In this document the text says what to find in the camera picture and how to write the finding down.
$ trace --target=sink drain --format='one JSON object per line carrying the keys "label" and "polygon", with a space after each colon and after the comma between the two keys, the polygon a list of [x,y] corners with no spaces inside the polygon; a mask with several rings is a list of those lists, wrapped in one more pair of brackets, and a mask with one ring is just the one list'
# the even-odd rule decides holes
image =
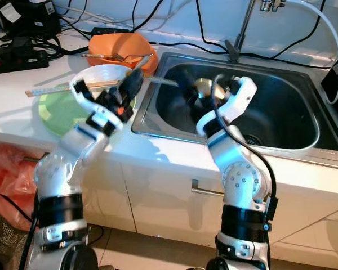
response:
{"label": "sink drain", "polygon": [[261,141],[253,135],[243,135],[249,145],[261,145]]}

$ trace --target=red plastic bag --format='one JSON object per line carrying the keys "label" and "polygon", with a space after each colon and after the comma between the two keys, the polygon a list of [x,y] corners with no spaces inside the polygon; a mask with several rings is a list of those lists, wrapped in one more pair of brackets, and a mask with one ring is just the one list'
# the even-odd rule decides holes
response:
{"label": "red plastic bag", "polygon": [[[9,197],[30,217],[36,192],[35,163],[24,161],[25,155],[15,146],[0,143],[0,194]],[[30,228],[30,222],[2,196],[0,215],[15,228],[26,231]]]}

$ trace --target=sink basin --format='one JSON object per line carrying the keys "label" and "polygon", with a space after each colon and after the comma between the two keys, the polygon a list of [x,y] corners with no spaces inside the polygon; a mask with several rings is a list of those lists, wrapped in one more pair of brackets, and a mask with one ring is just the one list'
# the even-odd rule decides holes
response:
{"label": "sink basin", "polygon": [[[194,79],[213,79],[220,73],[228,78],[250,77],[257,92],[244,114],[232,122],[247,143],[263,154],[338,167],[338,134],[306,74],[164,53],[155,75],[176,80],[182,69]],[[206,138],[195,130],[203,114],[197,107],[189,107],[179,88],[152,83],[132,130],[205,143]]]}
{"label": "sink basin", "polygon": [[[245,113],[232,122],[242,132],[247,143],[284,149],[308,147],[318,139],[318,127],[298,89],[283,79],[261,72],[200,64],[180,64],[172,67],[167,79],[176,79],[178,71],[186,69],[194,79],[212,79],[223,73],[230,78],[250,77],[257,85]],[[156,102],[159,116],[169,125],[184,132],[196,133],[192,109],[177,87],[161,85]]]}

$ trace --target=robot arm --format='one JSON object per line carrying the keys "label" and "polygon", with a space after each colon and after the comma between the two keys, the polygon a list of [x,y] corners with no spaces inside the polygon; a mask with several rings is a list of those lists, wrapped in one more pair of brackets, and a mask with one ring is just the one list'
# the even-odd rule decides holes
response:
{"label": "robot arm", "polygon": [[[221,77],[218,75],[213,81],[212,93]],[[224,189],[222,224],[215,238],[218,257],[208,263],[206,270],[267,270],[269,220],[273,219],[277,204],[275,194],[270,199],[274,179],[263,168],[258,153],[244,147],[239,129],[233,125],[226,127],[226,123],[223,127],[221,119],[216,118],[220,112],[230,123],[245,111],[256,92],[250,78],[234,78],[234,81],[240,85],[237,94],[216,113],[210,111],[204,115],[197,124],[198,133],[205,132],[208,137],[207,146],[219,168]]]}
{"label": "robot arm", "polygon": [[[39,229],[34,234],[28,270],[98,269],[96,255],[87,246],[82,177],[105,150],[109,136],[131,117],[130,101],[138,93],[142,79],[141,71],[133,70],[119,87],[103,91],[95,100],[83,81],[73,86],[77,101],[92,114],[85,123],[68,132],[37,165]],[[246,96],[243,100],[243,96],[252,97],[256,91],[250,78],[237,81],[241,84],[238,93],[221,107],[228,121],[245,111],[250,99]],[[270,230],[266,217],[269,200],[265,201],[272,189],[269,177],[259,169],[251,153],[222,129],[213,111],[198,126],[199,132],[209,138],[207,145],[225,190],[222,226],[216,236],[218,257],[208,263],[207,269],[269,269],[266,237]],[[237,140],[243,140],[236,127],[230,130]]]}

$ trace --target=floor tile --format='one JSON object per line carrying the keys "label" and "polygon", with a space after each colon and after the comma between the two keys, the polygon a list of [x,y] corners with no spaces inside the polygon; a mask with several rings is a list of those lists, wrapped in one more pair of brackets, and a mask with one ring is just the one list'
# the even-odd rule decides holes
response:
{"label": "floor tile", "polygon": [[90,244],[94,241],[90,246],[94,249],[99,264],[103,257],[105,247],[108,243],[111,231],[112,229],[108,227],[90,225],[90,231],[88,234],[88,243]]}
{"label": "floor tile", "polygon": [[285,260],[272,260],[272,270],[325,270],[324,267],[286,262]]}
{"label": "floor tile", "polygon": [[185,270],[205,267],[214,256],[210,247],[113,229],[101,265],[120,270]]}

